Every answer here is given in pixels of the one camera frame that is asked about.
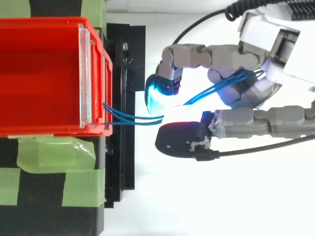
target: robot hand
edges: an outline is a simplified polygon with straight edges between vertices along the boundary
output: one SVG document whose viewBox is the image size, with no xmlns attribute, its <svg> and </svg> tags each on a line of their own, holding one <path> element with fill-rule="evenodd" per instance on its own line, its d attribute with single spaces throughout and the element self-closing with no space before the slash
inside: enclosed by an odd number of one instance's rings
<svg viewBox="0 0 315 236">
<path fill-rule="evenodd" d="M 289 139 L 315 134 L 315 109 L 298 106 L 255 111 L 281 85 L 314 91 L 312 31 L 315 21 L 293 21 L 284 13 L 285 5 L 250 10 L 239 27 L 239 45 L 172 45 L 164 49 L 157 73 L 146 83 L 165 95 L 176 95 L 183 68 L 209 68 L 210 81 L 217 84 L 239 70 L 262 69 L 266 77 L 252 78 L 228 86 L 218 93 L 232 110 L 204 112 L 200 122 L 164 124 L 156 147 L 177 157 L 192 157 L 209 149 L 212 136 L 250 138 L 271 135 Z"/>
</svg>

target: blue led light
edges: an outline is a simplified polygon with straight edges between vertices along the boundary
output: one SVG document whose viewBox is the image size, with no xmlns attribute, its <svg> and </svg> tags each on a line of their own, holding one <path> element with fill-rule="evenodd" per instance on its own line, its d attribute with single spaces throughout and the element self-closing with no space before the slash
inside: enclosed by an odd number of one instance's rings
<svg viewBox="0 0 315 236">
<path fill-rule="evenodd" d="M 148 111 L 152 116 L 163 115 L 164 111 L 173 107 L 181 106 L 180 96 L 164 95 L 159 92 L 155 85 L 148 88 Z"/>
</svg>

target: white surface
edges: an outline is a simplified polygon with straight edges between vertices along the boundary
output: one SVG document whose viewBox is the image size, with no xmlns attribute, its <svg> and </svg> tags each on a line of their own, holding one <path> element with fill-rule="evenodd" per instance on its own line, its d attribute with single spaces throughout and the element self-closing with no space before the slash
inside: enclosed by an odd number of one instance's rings
<svg viewBox="0 0 315 236">
<path fill-rule="evenodd" d="M 120 14 L 110 14 L 121 19 Z M 162 50 L 197 15 L 130 15 L 131 24 L 147 26 L 146 76 L 155 72 Z M 223 16 L 200 25 L 183 39 L 206 45 L 238 43 L 238 23 Z M 184 72 L 183 91 L 189 96 L 211 84 L 207 70 Z M 281 88 L 267 101 L 271 106 L 309 107 L 313 94 Z M 147 116 L 144 93 L 137 93 L 136 114 Z M 226 108 L 214 94 L 205 110 Z M 209 163 L 177 159 L 154 145 L 158 127 L 137 127 L 135 134 L 136 190 L 125 191 L 114 209 L 105 210 L 103 236 L 314 236 L 314 142 L 252 155 L 226 157 Z M 283 141 L 270 137 L 249 140 L 213 139 L 220 151 Z"/>
<path fill-rule="evenodd" d="M 235 0 L 110 0 L 108 12 L 210 13 Z"/>
</svg>

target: red plastic bin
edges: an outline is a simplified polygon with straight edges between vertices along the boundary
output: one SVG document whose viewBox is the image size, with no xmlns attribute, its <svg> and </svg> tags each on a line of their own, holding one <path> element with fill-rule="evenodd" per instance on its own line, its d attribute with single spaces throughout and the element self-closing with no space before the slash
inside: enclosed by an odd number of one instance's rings
<svg viewBox="0 0 315 236">
<path fill-rule="evenodd" d="M 112 134 L 113 64 L 88 19 L 0 19 L 0 35 L 0 137 Z"/>
</svg>

